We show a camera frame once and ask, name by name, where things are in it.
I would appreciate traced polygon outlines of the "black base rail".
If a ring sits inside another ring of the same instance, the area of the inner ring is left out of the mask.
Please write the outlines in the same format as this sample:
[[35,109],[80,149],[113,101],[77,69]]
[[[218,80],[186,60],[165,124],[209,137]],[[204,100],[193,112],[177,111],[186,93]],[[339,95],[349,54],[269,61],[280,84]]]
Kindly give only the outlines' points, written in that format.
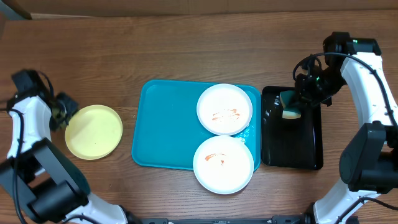
[[181,219],[143,218],[142,224],[314,224],[309,214],[274,215],[271,218],[232,218],[232,219]]

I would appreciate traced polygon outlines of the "yellow plate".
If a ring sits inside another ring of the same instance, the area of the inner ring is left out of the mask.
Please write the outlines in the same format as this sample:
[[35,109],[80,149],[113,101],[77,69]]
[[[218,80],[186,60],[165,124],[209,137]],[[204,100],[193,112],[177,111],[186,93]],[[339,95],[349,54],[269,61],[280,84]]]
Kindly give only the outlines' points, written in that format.
[[69,151],[85,160],[101,159],[112,153],[123,135],[123,123],[112,108],[91,105],[82,108],[65,130]]

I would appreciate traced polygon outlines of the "teal plastic tray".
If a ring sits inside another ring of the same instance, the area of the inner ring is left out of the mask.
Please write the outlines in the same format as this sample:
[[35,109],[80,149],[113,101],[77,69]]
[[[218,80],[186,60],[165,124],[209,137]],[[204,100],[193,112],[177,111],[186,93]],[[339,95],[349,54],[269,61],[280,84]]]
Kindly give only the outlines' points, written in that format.
[[147,167],[192,170],[204,141],[218,135],[198,117],[201,95],[212,83],[150,80],[144,84],[136,117],[131,157]]

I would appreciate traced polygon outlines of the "white plate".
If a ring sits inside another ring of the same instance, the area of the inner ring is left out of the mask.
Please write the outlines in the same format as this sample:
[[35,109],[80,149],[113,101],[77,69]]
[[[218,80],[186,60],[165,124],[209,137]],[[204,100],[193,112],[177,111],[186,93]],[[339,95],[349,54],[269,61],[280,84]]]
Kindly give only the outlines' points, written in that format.
[[248,94],[232,84],[213,85],[197,101],[199,122],[215,135],[232,136],[241,132],[249,125],[252,114]]
[[247,186],[254,172],[254,159],[248,147],[238,139],[215,136],[197,148],[193,171],[204,188],[229,195]]

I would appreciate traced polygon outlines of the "green yellow sponge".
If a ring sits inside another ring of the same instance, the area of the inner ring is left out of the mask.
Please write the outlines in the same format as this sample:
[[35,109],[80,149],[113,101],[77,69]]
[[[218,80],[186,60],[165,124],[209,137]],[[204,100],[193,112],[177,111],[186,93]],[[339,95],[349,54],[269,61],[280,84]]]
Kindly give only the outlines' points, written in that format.
[[300,110],[295,106],[295,91],[287,90],[279,93],[279,100],[282,105],[283,119],[299,119]]

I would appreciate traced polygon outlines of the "black plastic tray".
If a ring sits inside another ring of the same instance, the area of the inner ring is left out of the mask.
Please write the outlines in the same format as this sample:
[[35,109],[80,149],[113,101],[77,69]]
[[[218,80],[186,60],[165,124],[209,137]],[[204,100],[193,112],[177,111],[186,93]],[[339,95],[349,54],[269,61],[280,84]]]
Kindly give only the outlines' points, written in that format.
[[284,119],[279,93],[292,87],[262,90],[261,160],[267,166],[320,170],[323,167],[321,107],[307,108],[298,119]]

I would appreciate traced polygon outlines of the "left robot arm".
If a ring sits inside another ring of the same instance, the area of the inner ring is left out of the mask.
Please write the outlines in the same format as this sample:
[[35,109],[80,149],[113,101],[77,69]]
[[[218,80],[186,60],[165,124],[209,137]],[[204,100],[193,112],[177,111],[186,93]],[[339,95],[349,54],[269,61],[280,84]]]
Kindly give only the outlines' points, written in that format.
[[1,163],[1,187],[12,197],[21,223],[140,223],[120,205],[90,190],[83,173],[52,142],[78,112],[67,94],[55,94],[49,78],[36,70],[12,75],[17,91],[4,111],[12,118],[12,143]]

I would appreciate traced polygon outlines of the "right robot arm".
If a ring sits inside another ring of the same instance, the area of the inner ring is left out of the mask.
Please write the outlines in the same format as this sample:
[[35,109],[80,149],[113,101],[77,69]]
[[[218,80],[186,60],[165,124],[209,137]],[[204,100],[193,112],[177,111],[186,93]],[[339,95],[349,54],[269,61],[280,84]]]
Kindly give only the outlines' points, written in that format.
[[297,65],[306,74],[293,74],[295,93],[286,106],[331,105],[331,97],[347,85],[359,121],[341,153],[340,178],[308,209],[311,222],[357,223],[355,211],[397,188],[397,103],[384,76],[380,47],[375,39],[333,32],[321,53]]

